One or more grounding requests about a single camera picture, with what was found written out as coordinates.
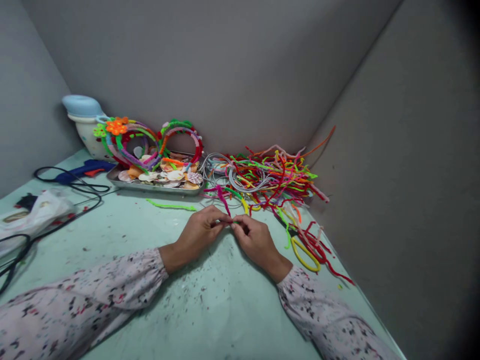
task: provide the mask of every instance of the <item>decorated headband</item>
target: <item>decorated headband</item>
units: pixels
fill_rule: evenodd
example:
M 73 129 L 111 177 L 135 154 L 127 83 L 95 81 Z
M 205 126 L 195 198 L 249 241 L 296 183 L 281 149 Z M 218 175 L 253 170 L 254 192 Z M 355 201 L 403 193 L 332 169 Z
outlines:
M 195 128 L 192 126 L 192 123 L 189 121 L 178 121 L 176 119 L 173 119 L 170 122 L 166 122 L 163 124 L 163 127 L 161 131 L 158 132 L 158 137 L 159 141 L 158 144 L 161 146 L 159 150 L 159 155 L 160 157 L 163 157 L 165 155 L 169 155 L 170 151 L 167 149 L 166 145 L 171 136 L 174 134 L 185 134 L 188 133 L 190 134 L 190 137 L 193 139 L 195 143 L 195 155 L 193 156 L 193 159 L 190 162 L 183 162 L 182 164 L 186 166 L 186 171 L 190 169 L 192 164 L 195 164 L 197 161 L 200 160 L 200 157 L 202 156 L 204 146 L 202 144 L 202 137 L 197 134 L 197 131 Z M 155 170 L 160 163 L 158 163 L 156 166 L 153 167 L 153 170 Z
M 128 119 L 127 117 L 107 117 L 97 116 L 97 127 L 93 129 L 93 134 L 101 138 L 101 142 L 106 152 L 117 162 L 125 167 L 136 166 L 148 174 L 155 166 L 159 164 L 159 139 L 157 135 L 139 121 Z M 126 150 L 128 142 L 134 137 L 143 138 L 142 156 L 147 153 L 149 144 L 147 138 L 150 138 L 156 146 L 156 151 L 147 160 L 141 161 L 132 156 Z

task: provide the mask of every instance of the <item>person's left hand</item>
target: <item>person's left hand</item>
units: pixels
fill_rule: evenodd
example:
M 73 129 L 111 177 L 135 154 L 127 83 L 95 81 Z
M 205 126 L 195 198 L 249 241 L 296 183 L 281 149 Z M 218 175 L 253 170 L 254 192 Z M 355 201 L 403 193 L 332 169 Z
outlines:
M 231 223 L 232 218 L 213 205 L 190 216 L 178 240 L 159 248 L 166 272 L 172 274 L 198 259 Z

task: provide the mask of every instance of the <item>light green table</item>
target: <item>light green table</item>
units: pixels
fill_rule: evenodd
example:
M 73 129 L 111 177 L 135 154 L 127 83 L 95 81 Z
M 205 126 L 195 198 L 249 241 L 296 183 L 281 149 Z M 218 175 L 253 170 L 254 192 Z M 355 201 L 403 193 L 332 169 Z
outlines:
M 58 166 L 73 169 L 89 158 L 83 149 Z M 105 173 L 87 181 L 110 185 Z M 11 211 L 26 193 L 38 195 L 51 187 L 54 186 L 38 180 L 29 181 L 0 200 L 0 213 Z M 89 200 L 85 194 L 75 193 L 69 187 L 56 187 L 64 189 L 75 204 Z M 0 298 L 0 304 L 31 288 L 110 261 L 115 256 L 174 242 L 192 213 L 157 208 L 145 198 L 162 204 L 193 205 L 199 210 L 212 203 L 203 197 L 182 198 L 125 190 L 109 193 L 101 206 L 42 239 L 33 248 L 26 264 L 20 267 Z M 78 211 L 93 204 L 93 201 L 82 203 L 77 206 Z M 229 205 L 233 216 L 243 213 L 243 207 L 236 200 Z M 284 249 L 285 229 L 272 213 L 253 212 L 253 217 L 268 224 L 279 251 L 300 265 L 292 249 Z M 302 212 L 302 217 L 304 224 L 312 219 L 307 211 Z M 333 250 L 326 237 L 322 240 Z M 338 256 L 330 261 L 334 269 L 346 274 Z M 404 359 L 357 287 L 334 277 L 326 266 L 321 268 L 318 278 L 326 288 L 338 292 Z M 312 343 L 302 338 L 280 306 L 276 287 L 246 259 L 229 228 L 202 258 L 162 285 L 157 301 L 150 308 L 84 357 L 115 360 L 318 358 Z

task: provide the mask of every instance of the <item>gray cardboard wall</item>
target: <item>gray cardboard wall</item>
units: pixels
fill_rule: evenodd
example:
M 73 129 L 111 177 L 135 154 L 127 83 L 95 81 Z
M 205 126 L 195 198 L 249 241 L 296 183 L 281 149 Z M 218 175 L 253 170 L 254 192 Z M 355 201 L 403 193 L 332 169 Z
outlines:
M 478 323 L 478 34 L 405 0 L 321 125 L 312 213 L 407 358 L 463 355 Z
M 61 107 L 69 88 L 20 0 L 0 1 L 0 198 L 82 145 Z
M 399 0 L 24 0 L 73 93 L 209 152 L 296 151 Z

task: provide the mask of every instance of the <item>floral print sleeve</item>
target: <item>floral print sleeve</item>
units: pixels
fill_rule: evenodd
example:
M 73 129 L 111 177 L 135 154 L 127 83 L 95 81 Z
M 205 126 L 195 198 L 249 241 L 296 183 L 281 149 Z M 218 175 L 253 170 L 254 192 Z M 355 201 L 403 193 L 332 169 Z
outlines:
M 147 307 L 166 278 L 149 249 L 21 294 L 0 306 L 0 360 L 78 359 Z
M 399 359 L 348 305 L 294 266 L 278 285 L 280 301 L 325 360 Z

